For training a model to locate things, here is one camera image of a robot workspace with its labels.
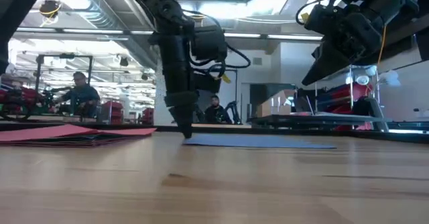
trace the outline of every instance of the pipe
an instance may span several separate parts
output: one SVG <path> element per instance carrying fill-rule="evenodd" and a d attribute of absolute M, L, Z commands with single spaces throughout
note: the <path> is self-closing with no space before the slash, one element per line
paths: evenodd
<path fill-rule="evenodd" d="M 97 11 L 98 13 L 82 13 L 81 16 L 95 27 L 102 30 L 126 30 L 127 26 L 121 18 L 111 9 L 105 0 L 89 0 L 90 6 L 87 10 Z M 126 48 L 129 49 L 137 61 L 152 69 L 156 69 L 156 57 L 149 50 L 149 44 L 144 41 L 137 41 L 135 37 L 130 37 L 126 42 L 121 42 Z"/>

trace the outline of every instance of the person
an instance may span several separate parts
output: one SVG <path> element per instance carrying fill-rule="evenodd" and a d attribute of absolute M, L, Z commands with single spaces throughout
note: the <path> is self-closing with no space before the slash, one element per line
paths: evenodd
<path fill-rule="evenodd" d="M 73 106 L 70 107 L 73 107 L 74 114 L 83 115 L 84 117 L 94 117 L 97 111 L 97 104 L 100 101 L 99 93 L 86 83 L 86 76 L 82 72 L 75 72 L 73 80 L 76 86 L 54 102 L 63 103 L 71 100 L 71 105 Z M 68 112 L 70 110 L 63 108 L 62 110 L 60 109 L 60 112 Z"/>
<path fill-rule="evenodd" d="M 211 97 L 212 105 L 205 111 L 205 119 L 210 124 L 232 124 L 233 122 L 229 118 L 228 113 L 219 104 L 219 97 L 213 95 Z"/>

